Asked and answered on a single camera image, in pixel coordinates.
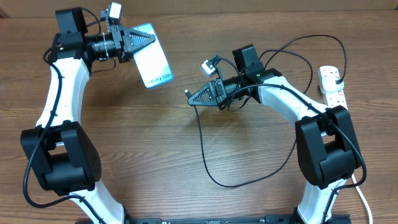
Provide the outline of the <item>blue Samsung Galaxy smartphone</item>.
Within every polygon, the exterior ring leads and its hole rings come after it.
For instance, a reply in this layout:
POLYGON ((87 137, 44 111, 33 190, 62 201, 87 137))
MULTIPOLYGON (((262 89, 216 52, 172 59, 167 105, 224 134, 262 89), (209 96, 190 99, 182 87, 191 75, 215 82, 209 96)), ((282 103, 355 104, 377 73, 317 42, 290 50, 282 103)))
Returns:
POLYGON ((153 88, 173 80, 174 75, 151 23, 133 27, 134 30, 153 34, 155 42, 134 54, 133 58, 146 88, 153 88))

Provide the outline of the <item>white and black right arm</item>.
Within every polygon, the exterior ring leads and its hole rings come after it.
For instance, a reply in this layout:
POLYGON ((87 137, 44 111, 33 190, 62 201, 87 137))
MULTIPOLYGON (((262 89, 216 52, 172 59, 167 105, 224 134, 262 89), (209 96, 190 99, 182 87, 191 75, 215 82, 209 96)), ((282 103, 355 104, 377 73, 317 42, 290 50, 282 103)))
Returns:
POLYGON ((215 55, 201 67, 209 77, 197 92, 187 91, 188 104, 223 109, 235 99, 254 98, 276 110, 295 128, 295 146, 300 170, 307 183, 303 198, 289 215, 266 215, 265 223, 351 223, 349 215, 334 215, 331 210, 338 192, 354 188, 347 184, 357 168, 366 166, 359 151, 349 111, 330 108, 311 100, 295 89, 274 68, 265 69, 253 45, 232 52, 237 76, 225 80, 215 55))

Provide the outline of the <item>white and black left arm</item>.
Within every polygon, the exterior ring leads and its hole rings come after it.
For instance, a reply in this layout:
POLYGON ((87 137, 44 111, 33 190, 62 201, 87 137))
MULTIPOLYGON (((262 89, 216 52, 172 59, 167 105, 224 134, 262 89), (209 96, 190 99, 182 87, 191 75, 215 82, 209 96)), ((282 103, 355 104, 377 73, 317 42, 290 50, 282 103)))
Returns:
POLYGON ((113 2, 95 19, 106 32, 88 34, 84 7, 56 11, 59 32, 45 51, 51 81, 45 108, 32 129, 21 133, 27 156, 25 173, 58 195, 58 202, 75 202, 93 223, 132 223, 101 180, 101 159, 81 126, 83 93, 95 61, 130 61, 154 43, 154 34, 121 24, 122 6, 113 2))

